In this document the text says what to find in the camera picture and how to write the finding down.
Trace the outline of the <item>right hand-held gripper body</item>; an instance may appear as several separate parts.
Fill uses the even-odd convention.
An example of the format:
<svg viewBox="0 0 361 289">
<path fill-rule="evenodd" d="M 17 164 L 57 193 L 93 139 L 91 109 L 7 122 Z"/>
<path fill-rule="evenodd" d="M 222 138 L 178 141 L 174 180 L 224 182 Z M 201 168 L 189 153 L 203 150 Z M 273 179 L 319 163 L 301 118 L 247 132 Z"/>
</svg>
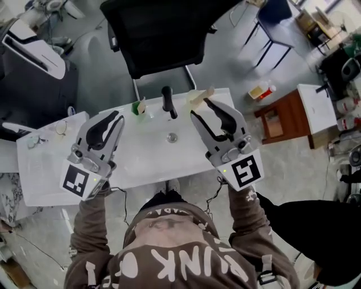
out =
<svg viewBox="0 0 361 289">
<path fill-rule="evenodd" d="M 264 177 L 260 151 L 253 147 L 248 134 L 239 141 L 218 145 L 215 152 L 207 152 L 207 159 L 236 191 L 241 191 Z"/>
</svg>

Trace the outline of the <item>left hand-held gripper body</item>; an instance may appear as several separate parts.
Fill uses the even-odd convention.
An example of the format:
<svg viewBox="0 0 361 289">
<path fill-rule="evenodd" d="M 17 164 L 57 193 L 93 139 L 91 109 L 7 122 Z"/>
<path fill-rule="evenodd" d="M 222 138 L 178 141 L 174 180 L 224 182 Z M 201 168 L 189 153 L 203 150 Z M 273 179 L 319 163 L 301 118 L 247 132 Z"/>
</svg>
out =
<svg viewBox="0 0 361 289">
<path fill-rule="evenodd" d="M 70 155 L 63 162 L 60 188 L 82 201 L 91 200 L 115 169 L 112 160 L 101 159 L 86 148 L 73 144 Z"/>
</svg>

